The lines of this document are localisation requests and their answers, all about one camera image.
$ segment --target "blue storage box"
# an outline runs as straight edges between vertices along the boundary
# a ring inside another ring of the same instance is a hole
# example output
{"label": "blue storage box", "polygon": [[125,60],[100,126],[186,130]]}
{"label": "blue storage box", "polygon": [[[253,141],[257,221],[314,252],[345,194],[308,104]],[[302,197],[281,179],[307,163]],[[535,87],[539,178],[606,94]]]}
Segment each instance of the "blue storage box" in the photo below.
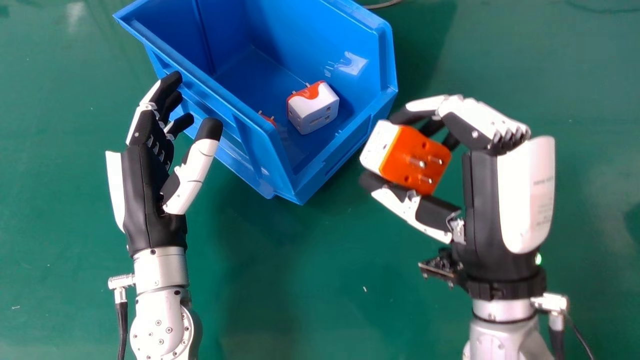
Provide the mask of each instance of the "blue storage box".
{"label": "blue storage box", "polygon": [[[137,0],[115,14],[159,78],[177,70],[194,137],[223,121],[216,158],[267,198],[304,204],[387,117],[397,94],[391,27],[350,0]],[[325,80],[338,117],[300,135],[287,97]],[[276,127],[265,121],[274,116]]]}

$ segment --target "robotic arm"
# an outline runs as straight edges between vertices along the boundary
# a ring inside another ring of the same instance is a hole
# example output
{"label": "robotic arm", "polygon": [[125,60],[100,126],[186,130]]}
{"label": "robotic arm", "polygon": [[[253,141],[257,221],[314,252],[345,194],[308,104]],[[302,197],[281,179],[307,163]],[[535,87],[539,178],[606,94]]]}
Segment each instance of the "robotic arm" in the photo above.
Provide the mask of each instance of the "robotic arm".
{"label": "robotic arm", "polygon": [[202,333],[187,290],[187,222],[193,202],[211,166],[223,126],[219,120],[202,121],[194,144],[180,166],[169,174],[173,141],[193,125],[192,114],[173,122],[170,114],[182,102],[179,72],[160,79],[144,96],[133,117],[123,153],[107,152],[111,202],[118,227],[127,236],[134,273],[112,277],[120,350],[127,343],[125,289],[136,287],[136,318],[131,325],[131,346],[138,359],[195,360]]}
{"label": "robotic arm", "polygon": [[[442,142],[431,139],[445,127]],[[468,149],[464,208],[433,196],[461,144]],[[425,278],[459,286],[473,299],[465,359],[552,359],[537,332],[537,311],[550,314],[552,348],[563,358],[568,299],[546,292],[538,254],[554,208],[552,137],[531,138],[528,126],[482,102],[441,95],[379,121],[360,162],[367,170],[360,184],[372,197],[448,245],[419,266]]]}

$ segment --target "green table surface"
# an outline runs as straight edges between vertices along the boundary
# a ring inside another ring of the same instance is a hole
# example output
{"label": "green table surface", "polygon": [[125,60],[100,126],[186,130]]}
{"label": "green table surface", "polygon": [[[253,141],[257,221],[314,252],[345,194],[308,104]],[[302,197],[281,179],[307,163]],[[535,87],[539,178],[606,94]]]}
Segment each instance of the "green table surface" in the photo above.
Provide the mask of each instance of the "green table surface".
{"label": "green table surface", "polygon": [[[1,359],[115,358],[106,280],[132,262],[104,151],[122,150],[156,80],[112,18],[127,3],[0,0]],[[395,109],[463,93],[556,138],[543,265],[600,359],[640,354],[634,3],[405,0],[376,10],[394,29]],[[177,153],[189,144],[179,138]],[[438,243],[370,198],[361,171],[354,157],[300,207],[212,166],[188,214],[202,359],[461,357],[469,298],[422,278],[417,263]],[[460,175],[454,163],[437,195],[461,204]],[[569,359],[585,358],[571,332],[566,347]]]}

